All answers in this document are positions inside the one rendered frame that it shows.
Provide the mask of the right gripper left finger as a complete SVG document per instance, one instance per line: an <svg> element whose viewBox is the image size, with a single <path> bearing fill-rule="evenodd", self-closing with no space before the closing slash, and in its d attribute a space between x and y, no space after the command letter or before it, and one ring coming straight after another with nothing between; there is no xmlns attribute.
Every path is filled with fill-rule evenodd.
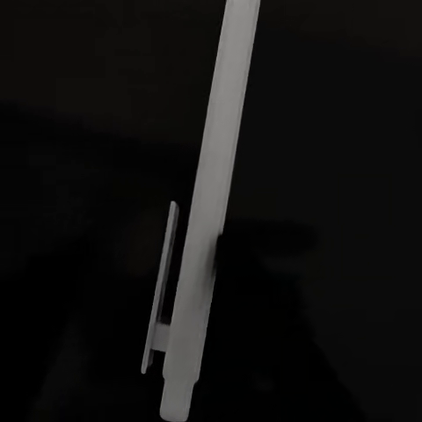
<svg viewBox="0 0 422 422"><path fill-rule="evenodd" d="M29 422L94 266L84 234L0 280L0 422Z"/></svg>

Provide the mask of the pen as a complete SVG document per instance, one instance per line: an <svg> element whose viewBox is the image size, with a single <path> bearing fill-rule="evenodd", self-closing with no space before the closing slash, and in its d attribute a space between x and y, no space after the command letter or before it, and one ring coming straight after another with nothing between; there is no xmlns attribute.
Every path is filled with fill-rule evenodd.
<svg viewBox="0 0 422 422"><path fill-rule="evenodd" d="M160 417L165 422L188 420L193 384L199 380L202 367L258 9L260 0L225 0L171 325L160 324L160 317L178 225L179 206L175 200L171 200L167 214L160 273L156 278L155 299L149 315L149 331L141 366L141 374L145 375L146 369L153 364L154 353L165 352L162 366L165 385L160 408Z"/></svg>

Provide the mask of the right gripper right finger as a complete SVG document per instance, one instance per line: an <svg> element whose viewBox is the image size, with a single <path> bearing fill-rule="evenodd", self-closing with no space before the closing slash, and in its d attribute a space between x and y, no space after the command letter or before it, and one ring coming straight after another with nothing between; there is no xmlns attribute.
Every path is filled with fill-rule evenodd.
<svg viewBox="0 0 422 422"><path fill-rule="evenodd" d="M255 251L221 247L227 422L369 422ZM255 387L241 293L275 392Z"/></svg>

